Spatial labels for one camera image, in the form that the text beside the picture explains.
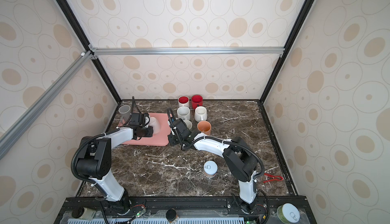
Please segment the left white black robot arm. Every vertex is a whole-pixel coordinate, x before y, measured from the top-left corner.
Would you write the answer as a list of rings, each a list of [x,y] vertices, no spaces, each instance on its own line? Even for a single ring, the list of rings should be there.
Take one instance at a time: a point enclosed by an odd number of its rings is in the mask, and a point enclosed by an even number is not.
[[[71,172],[79,180],[95,186],[109,202],[109,208],[125,215],[131,208],[128,192],[115,179],[112,171],[112,149],[130,140],[153,136],[150,116],[138,108],[135,98],[131,105],[118,110],[125,121],[116,129],[96,136],[83,137],[71,160]]]

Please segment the tall dark grey mug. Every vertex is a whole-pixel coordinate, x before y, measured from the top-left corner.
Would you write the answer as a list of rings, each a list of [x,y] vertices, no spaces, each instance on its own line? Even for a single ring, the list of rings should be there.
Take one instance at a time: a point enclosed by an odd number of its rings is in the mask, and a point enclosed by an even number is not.
[[[126,122],[129,120],[129,118],[131,117],[131,106],[122,105],[119,108],[118,112],[121,116],[118,126],[121,127],[121,126],[125,125]]]

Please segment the white ribbed mug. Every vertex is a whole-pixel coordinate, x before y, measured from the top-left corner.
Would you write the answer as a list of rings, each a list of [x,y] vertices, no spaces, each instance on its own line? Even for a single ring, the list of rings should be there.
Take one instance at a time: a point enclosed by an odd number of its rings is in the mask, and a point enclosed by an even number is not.
[[[201,122],[207,120],[207,109],[203,106],[198,106],[195,109],[195,121]]]

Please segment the pale pink mug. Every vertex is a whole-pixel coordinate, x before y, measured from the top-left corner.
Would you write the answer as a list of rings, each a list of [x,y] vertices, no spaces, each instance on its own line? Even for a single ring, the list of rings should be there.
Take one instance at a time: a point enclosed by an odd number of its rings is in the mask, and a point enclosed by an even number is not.
[[[150,118],[149,126],[152,127],[154,135],[161,131],[160,123],[156,117]]]

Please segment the white mug red inside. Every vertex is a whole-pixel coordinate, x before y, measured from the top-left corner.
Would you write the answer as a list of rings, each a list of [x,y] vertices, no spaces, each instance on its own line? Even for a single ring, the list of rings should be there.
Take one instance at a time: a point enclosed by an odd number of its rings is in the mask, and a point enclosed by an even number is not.
[[[187,96],[181,96],[178,98],[178,106],[179,107],[190,107],[190,99]]]

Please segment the small grey mug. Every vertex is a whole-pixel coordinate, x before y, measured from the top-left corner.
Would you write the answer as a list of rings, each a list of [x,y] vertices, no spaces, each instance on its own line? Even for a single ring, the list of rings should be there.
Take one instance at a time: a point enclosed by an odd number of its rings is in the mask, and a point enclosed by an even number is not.
[[[190,120],[184,120],[183,122],[186,124],[186,127],[187,127],[189,130],[192,129],[193,124],[192,124],[192,122],[191,122]]]

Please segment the beige mug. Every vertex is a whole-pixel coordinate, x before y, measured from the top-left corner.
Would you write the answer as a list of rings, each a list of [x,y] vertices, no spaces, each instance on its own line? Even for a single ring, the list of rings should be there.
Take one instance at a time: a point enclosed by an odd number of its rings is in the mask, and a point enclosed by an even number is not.
[[[200,121],[198,124],[197,124],[197,128],[200,132],[206,134],[206,135],[210,135],[211,134],[211,123],[209,123],[208,121]]]

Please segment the cream speckled mug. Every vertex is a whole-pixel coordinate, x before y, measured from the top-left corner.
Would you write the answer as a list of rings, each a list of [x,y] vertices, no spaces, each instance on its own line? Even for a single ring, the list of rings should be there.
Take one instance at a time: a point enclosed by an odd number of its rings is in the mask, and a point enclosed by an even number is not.
[[[186,106],[177,109],[177,116],[182,120],[191,120],[191,110]]]

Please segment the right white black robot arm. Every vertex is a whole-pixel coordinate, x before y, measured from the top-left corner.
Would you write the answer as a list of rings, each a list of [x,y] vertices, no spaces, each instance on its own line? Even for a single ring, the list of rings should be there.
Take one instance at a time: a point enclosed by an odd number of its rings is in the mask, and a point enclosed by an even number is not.
[[[238,180],[240,199],[233,197],[241,210],[250,214],[256,208],[258,191],[257,178],[265,174],[263,161],[241,137],[220,139],[208,136],[199,130],[190,130],[182,119],[176,118],[172,108],[167,108],[168,124],[171,133],[168,135],[169,144],[180,145],[182,151],[196,149],[222,157],[231,174]]]

